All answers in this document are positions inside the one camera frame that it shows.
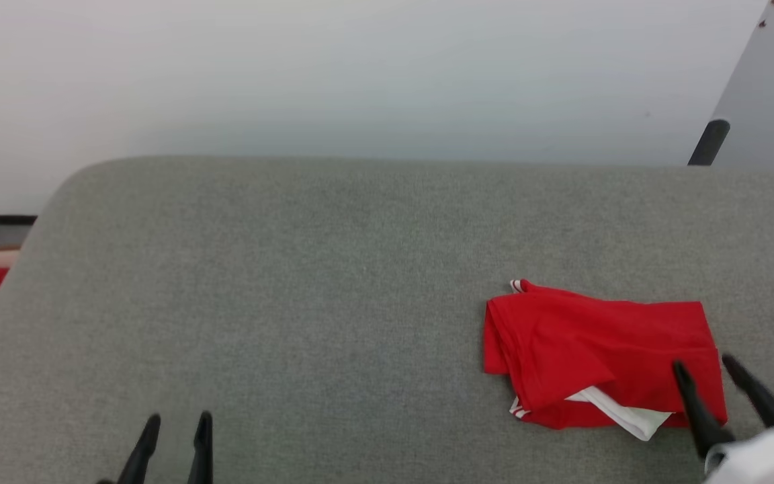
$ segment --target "gray table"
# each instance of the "gray table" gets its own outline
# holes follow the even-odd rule
[[[148,482],[698,482],[689,434],[554,432],[482,373],[511,278],[701,300],[774,389],[774,175],[138,159],[56,194],[0,293],[0,484],[93,483],[163,416]],[[725,382],[732,428],[759,423]]]

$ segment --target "gray fabric surface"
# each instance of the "gray fabric surface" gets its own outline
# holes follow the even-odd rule
[[[503,163],[141,159],[71,178],[0,293],[0,484],[700,481],[689,434],[562,432],[482,373],[510,278],[701,300],[774,389],[774,175]],[[726,380],[731,428],[759,430]]]

